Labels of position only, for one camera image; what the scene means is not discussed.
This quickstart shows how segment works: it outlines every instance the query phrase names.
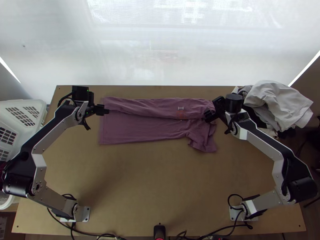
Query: white backdrop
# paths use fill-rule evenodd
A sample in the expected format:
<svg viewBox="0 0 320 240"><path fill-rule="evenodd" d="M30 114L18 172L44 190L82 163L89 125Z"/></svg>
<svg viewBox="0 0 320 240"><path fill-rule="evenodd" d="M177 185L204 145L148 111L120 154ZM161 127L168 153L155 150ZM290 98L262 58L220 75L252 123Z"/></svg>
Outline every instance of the white backdrop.
<svg viewBox="0 0 320 240"><path fill-rule="evenodd" d="M59 84L289 84L320 50L319 8L318 0L0 0L0 56L47 103Z"/></svg>

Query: wooden tabletop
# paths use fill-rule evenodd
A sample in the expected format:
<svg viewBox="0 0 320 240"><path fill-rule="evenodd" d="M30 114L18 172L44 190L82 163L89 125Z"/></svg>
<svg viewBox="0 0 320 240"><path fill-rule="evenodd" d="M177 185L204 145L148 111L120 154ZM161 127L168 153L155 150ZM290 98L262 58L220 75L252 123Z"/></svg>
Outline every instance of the wooden tabletop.
<svg viewBox="0 0 320 240"><path fill-rule="evenodd" d="M90 86L95 103L105 96L122 98L205 98L225 96L232 87L221 86ZM71 86L57 86L46 122L58 100ZM71 193L81 205L91 206L90 220L77 223L85 232L121 236L152 236L153 226L166 226L167 235L187 230L199 236L232 225L227 197L263 194L273 189L273 161L247 141L231 134L217 120L217 152L203 153L188 139L118 145L99 145L100 117L70 128L44 153L47 185L60 194ZM298 204L269 209L253 230L236 228L234 234L305 231ZM21 199L13 232L69 235L46 208Z"/></svg>

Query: cable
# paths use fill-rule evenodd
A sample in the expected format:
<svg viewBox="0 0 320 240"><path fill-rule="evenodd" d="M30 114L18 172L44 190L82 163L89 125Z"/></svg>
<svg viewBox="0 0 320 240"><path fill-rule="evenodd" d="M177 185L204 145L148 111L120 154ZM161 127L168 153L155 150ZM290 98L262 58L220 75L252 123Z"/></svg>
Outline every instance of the cable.
<svg viewBox="0 0 320 240"><path fill-rule="evenodd" d="M237 118L237 114L234 114L233 116L232 116L232 118L230 119L230 122L229 122L229 124L228 124L228 130L230 131L230 132L233 132L233 130L235 130L235 133L234 133L234 135L237 135L238 134L238 127L236 126L236 124L234 123L234 120Z"/></svg>
<svg viewBox="0 0 320 240"><path fill-rule="evenodd" d="M228 196L228 200L227 200L229 207L230 207L231 209L234 209L234 210L242 210L242 208L235 208L235 207L233 207L233 206L230 205L230 198L231 198L232 196L238 196L238 197L241 198L241 200L243 201L243 197L240 196L239 194L231 194L231 195Z"/></svg>
<svg viewBox="0 0 320 240"><path fill-rule="evenodd" d="M297 152L296 152L296 157L297 158L300 158L300 154L301 154L301 151L302 151L302 148L303 146L307 143L307 140L305 140L301 145L300 147L298 148Z"/></svg>
<svg viewBox="0 0 320 240"><path fill-rule="evenodd" d="M50 216L51 216L57 223L59 223L60 225L64 226L64 227L67 228L67 229L70 229L70 231L71 231L71 237L73 237L72 232L77 232L77 233L80 233L80 234L82 234L82 235L87 235L87 236L92 236L92 237L107 236L107 237L111 237L111 238L119 238L120 240L126 240L126 239L123 238L123 237L119 237L119 236L116 236L116 235L113 235L113 234L109 234L109 233L93 234L93 233L87 233L87 232L82 232L82 231L76 230L76 229L75 229L75 226L76 226L76 223L75 223L75 222L73 222L73 223L74 223L74 226L73 226L73 227L72 227L72 226L69 227L69 226L61 223L58 219L56 219L56 218L53 216L53 214L50 212L50 210L49 210L48 208L47 208L47 211L48 211L48 213L50 214Z"/></svg>
<svg viewBox="0 0 320 240"><path fill-rule="evenodd" d="M231 197L231 196L239 196L239 197L241 197L241 196L238 195L238 194L231 194L229 197ZM252 230L253 227L252 227L251 225L249 225L246 221L244 222L244 224L238 224L238 225L237 225L238 218L239 218L239 216L240 216L240 214L241 214L242 212L244 212L243 209L241 209L240 212L238 213L238 215L237 215L237 217L236 217L233 225L220 228L220 229L218 229L218 230L216 230L216 231L213 231L213 232L211 232L211 233L209 233L209 234L207 234L207 235L203 235L203 236L201 236L201 237L199 237L199 238L197 238L197 239L192 239L192 238L186 237L187 231L185 230L185 231L179 233L174 240L181 240L181 239L186 239L186 240L203 240L204 238L207 238L207 237L210 237L210 236L214 236L214 235L219 236L219 237L228 237L228 236L230 236L230 235L234 232L234 229L235 229L236 227L247 227L248 229ZM222 231L222 230L224 230L224 229L227 229L227 228L232 228L232 230L231 230L228 234L226 234L226 235L216 234L217 232L220 232L220 231Z"/></svg>
<svg viewBox="0 0 320 240"><path fill-rule="evenodd" d="M72 234L72 231L73 231L73 228L74 228L75 225L76 225L76 222L73 222L73 223L71 224L70 235L71 235L72 240L75 240L75 239L74 239L74 236L73 236L73 234Z"/></svg>
<svg viewBox="0 0 320 240"><path fill-rule="evenodd" d="M67 94L66 96L63 96L60 100L59 100L59 102L58 102L58 107L61 105L61 103L62 103L62 101L63 100L65 100L65 99L67 99L67 98L69 98L72 94L74 94L75 93L75 91L73 91L73 92L71 92L71 93L69 93L69 94Z"/></svg>
<svg viewBox="0 0 320 240"><path fill-rule="evenodd" d="M238 215L237 215L237 217L236 217L233 225L220 228L220 229L218 229L218 230L216 230L216 231L214 231L214 232L211 232L211 233L209 233L209 234L207 234L207 235L201 236L201 237L198 238L198 240L202 240L202 239L204 239L204 238L213 236L213 235L216 234L217 232L220 232L220 231L222 231L222 230L224 230L224 229L227 229L227 228L232 228L232 230L231 230L227 235L219 235L219 236L221 236L221 237L228 237L228 236L230 236L230 235L233 233L234 229L235 229L236 227L238 227L238 226L246 226L246 227L249 228L250 230L253 229L253 227L252 227L251 225L249 225L247 222L244 222L244 224L241 224L241 225L237 225L237 220L238 220L238 218L239 218L239 216L240 216L240 214L241 214L242 212L243 212L243 209L238 213Z"/></svg>
<svg viewBox="0 0 320 240"><path fill-rule="evenodd" d="M318 120L319 120L319 125L318 125L318 128L320 128L320 116L317 116ZM296 152L296 157L297 158L300 158L300 154L301 154L301 151L303 149L303 146L307 143L307 139L300 145L300 147L298 148L297 152Z"/></svg>

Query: white garment pile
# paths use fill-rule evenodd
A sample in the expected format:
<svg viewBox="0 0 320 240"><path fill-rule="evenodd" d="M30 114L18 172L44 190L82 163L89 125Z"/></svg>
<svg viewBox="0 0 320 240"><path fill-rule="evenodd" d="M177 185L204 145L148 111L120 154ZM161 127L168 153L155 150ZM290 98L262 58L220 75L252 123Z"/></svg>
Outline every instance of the white garment pile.
<svg viewBox="0 0 320 240"><path fill-rule="evenodd" d="M254 85L232 91L244 97L244 105L251 107L267 128L285 131L298 126L303 128L313 115L313 101L296 89L273 81L259 81Z"/></svg>

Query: purple t-shirt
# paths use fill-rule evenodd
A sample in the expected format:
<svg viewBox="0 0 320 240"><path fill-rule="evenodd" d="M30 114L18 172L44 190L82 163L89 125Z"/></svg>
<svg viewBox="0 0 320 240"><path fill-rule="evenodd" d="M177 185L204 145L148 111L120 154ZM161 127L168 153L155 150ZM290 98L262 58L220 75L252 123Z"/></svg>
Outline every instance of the purple t-shirt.
<svg viewBox="0 0 320 240"><path fill-rule="evenodd" d="M211 101L199 98L124 99L106 97L100 125L100 144L146 142L187 137L189 145L214 152L215 124L202 118L215 110Z"/></svg>

